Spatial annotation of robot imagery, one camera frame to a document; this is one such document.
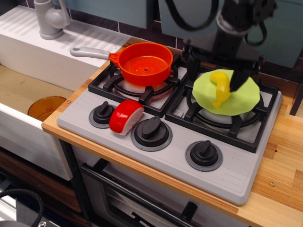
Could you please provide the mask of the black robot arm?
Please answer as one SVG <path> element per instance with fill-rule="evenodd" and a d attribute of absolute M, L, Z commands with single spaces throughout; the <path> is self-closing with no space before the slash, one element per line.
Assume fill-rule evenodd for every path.
<path fill-rule="evenodd" d="M 238 90 L 249 77 L 258 74 L 265 62 L 265 56 L 253 49 L 263 41 L 250 42 L 248 33 L 258 25 L 265 40 L 264 20 L 272 17 L 276 9 L 274 0 L 226 0 L 216 16 L 215 32 L 184 40 L 188 79 L 196 80 L 200 63 L 208 62 L 232 69 L 230 91 Z"/>

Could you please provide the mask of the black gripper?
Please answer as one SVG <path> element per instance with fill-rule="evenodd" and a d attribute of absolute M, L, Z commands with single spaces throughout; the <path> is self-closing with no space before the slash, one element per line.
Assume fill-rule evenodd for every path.
<path fill-rule="evenodd" d="M 213 33 L 184 39 L 183 56 L 187 59 L 187 77 L 196 79 L 201 61 L 234 69 L 230 91 L 237 91 L 265 62 L 264 54 L 245 43 L 242 36 L 217 29 Z"/>

